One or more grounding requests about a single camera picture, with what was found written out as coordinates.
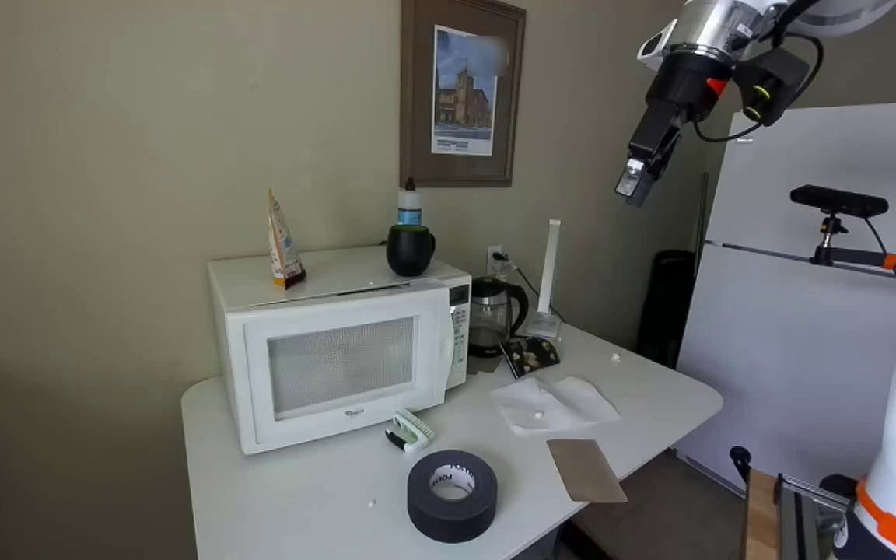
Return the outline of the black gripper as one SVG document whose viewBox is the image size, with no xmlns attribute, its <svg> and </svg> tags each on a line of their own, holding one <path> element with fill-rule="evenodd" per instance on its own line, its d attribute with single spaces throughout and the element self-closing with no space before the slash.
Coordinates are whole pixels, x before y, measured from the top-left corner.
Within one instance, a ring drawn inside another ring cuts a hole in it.
<svg viewBox="0 0 896 560">
<path fill-rule="evenodd" d="M 728 88 L 728 66 L 697 52 L 669 52 L 643 98 L 616 193 L 642 205 L 664 174 L 683 126 L 703 122 Z"/>
</svg>

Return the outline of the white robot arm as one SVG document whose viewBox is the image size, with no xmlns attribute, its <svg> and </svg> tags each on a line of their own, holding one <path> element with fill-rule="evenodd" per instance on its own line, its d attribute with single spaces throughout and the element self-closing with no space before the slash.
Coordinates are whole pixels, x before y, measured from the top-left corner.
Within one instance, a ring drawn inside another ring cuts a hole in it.
<svg viewBox="0 0 896 560">
<path fill-rule="evenodd" d="M 786 37 L 838 37 L 883 18 L 896 0 L 683 0 L 682 13 L 637 46 L 655 79 L 629 141 L 616 193 L 642 205 L 683 126 L 697 129 L 741 74 L 749 50 L 783 56 Z M 874 466 L 852 485 L 842 540 L 852 552 L 896 553 L 896 364 Z"/>
</svg>

